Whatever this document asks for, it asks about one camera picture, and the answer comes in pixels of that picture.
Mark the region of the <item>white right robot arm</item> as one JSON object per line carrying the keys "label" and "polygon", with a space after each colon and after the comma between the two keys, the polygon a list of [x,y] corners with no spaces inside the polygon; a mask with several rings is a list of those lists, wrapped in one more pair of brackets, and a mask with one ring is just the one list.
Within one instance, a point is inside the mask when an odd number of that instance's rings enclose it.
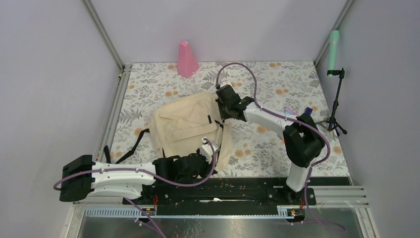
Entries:
{"label": "white right robot arm", "polygon": [[284,198],[290,204],[297,204],[304,197],[303,188],[308,180],[311,162],[320,155],[325,146],[324,139],[312,117],[302,114],[298,117],[280,115],[258,106],[251,97],[240,98],[231,85],[216,86],[217,104],[222,119],[237,119],[254,123],[277,133],[284,140],[286,154],[291,161],[288,188]]}

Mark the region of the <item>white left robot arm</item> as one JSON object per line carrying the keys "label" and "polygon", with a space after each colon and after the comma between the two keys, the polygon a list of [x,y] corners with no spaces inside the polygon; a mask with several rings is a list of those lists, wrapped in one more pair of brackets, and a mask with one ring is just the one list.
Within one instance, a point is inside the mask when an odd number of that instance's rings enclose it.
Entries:
{"label": "white left robot arm", "polygon": [[62,202],[76,202],[87,197],[123,197],[143,204],[152,201],[154,191],[148,186],[160,183],[195,187],[215,173],[218,151],[201,147],[187,156],[159,158],[145,164],[110,164],[95,162],[92,155],[82,155],[62,168],[62,178],[53,188]]}

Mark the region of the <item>beige canvas backpack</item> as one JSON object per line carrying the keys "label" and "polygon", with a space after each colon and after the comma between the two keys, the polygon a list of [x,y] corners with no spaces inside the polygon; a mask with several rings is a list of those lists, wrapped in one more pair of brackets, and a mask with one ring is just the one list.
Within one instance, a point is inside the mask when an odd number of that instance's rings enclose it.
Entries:
{"label": "beige canvas backpack", "polygon": [[167,103],[151,114],[148,130],[152,160],[187,156],[202,146],[202,138],[219,146],[217,172],[226,169],[232,155],[232,128],[220,114],[215,96],[201,92]]}

